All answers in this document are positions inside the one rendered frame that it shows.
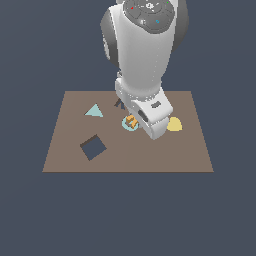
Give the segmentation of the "brown slotted board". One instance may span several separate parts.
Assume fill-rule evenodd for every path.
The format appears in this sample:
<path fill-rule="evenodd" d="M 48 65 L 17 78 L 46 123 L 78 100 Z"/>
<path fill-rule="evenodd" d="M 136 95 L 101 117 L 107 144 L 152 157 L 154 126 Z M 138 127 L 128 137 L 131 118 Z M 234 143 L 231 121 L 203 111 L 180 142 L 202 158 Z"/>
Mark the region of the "brown slotted board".
<path fill-rule="evenodd" d="M 45 173 L 60 172 L 198 172 L 213 167 L 192 94 L 168 91 L 182 131 L 168 131 L 156 140 L 138 128 L 127 131 L 128 115 L 116 104 L 113 91 L 67 91 L 64 94 L 49 151 Z M 97 104 L 103 116 L 85 116 Z"/>

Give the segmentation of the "small orange green object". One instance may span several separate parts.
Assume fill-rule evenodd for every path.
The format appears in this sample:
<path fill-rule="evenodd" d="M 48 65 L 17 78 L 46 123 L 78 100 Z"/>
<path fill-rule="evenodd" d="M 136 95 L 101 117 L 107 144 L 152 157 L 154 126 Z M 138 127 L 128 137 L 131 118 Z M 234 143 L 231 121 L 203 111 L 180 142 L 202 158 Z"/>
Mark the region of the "small orange green object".
<path fill-rule="evenodd" d="M 126 117 L 122 120 L 122 127 L 127 131 L 136 131 L 139 127 L 139 123 L 136 125 L 135 129 L 132 129 L 130 124 L 126 122 Z"/>

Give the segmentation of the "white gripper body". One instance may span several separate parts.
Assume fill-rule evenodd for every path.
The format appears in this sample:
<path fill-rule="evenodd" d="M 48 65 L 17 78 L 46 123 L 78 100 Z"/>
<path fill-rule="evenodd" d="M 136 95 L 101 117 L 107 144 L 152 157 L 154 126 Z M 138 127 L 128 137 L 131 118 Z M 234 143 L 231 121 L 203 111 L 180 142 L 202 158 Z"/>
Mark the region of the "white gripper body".
<path fill-rule="evenodd" d="M 129 94 L 121 85 L 121 78 L 115 81 L 115 90 L 121 102 L 138 121 L 152 140 L 161 137 L 167 129 L 169 115 L 173 107 L 167 99 L 162 87 L 150 96 L 138 97 Z"/>

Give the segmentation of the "light blue triangle piece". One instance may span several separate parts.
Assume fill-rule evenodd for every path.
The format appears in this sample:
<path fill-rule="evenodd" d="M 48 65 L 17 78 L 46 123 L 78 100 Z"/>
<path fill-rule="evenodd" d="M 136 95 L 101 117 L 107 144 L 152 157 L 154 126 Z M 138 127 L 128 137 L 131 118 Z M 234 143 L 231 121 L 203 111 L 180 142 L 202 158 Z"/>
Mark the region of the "light blue triangle piece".
<path fill-rule="evenodd" d="M 86 113 L 85 116 L 102 117 L 103 114 L 97 104 L 94 104 Z"/>

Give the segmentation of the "yellow rounded piece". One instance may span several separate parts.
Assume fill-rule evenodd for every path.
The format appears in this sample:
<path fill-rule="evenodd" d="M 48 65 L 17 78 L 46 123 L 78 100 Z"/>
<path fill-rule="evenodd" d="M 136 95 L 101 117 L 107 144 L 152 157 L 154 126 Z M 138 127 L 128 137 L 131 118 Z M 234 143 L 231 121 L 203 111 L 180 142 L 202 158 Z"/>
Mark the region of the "yellow rounded piece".
<path fill-rule="evenodd" d="M 167 129 L 169 131 L 182 131 L 183 127 L 180 119 L 177 117 L 171 117 L 167 125 Z"/>

